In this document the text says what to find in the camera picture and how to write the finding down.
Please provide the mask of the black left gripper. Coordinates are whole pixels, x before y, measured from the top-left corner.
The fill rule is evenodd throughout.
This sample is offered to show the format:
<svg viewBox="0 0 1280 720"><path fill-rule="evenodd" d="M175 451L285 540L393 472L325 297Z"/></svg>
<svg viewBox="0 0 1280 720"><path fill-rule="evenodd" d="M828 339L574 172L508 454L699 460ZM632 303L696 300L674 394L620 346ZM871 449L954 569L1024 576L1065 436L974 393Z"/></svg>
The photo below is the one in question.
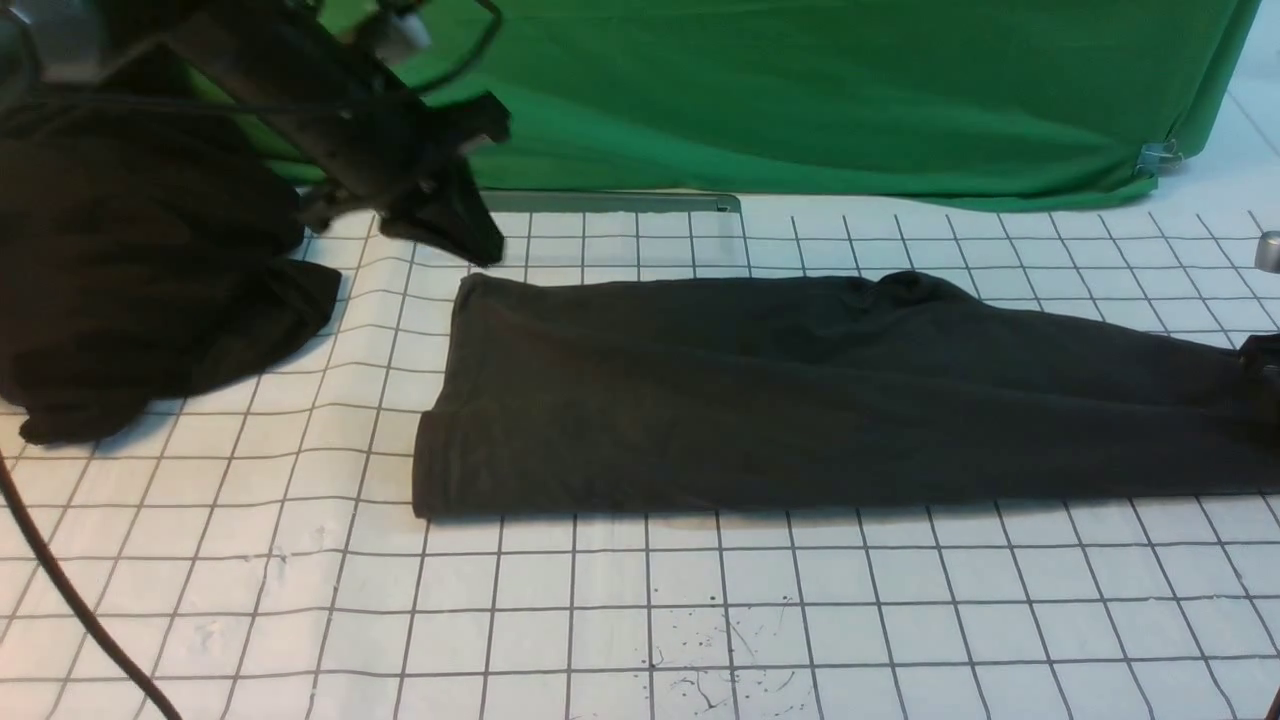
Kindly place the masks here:
<svg viewBox="0 0 1280 720"><path fill-rule="evenodd" d="M303 220L371 209L380 232L480 268L506 254L467 152L509 137L490 92L430 106L371 54L302 10L198 10L172 50L326 176Z"/></svg>

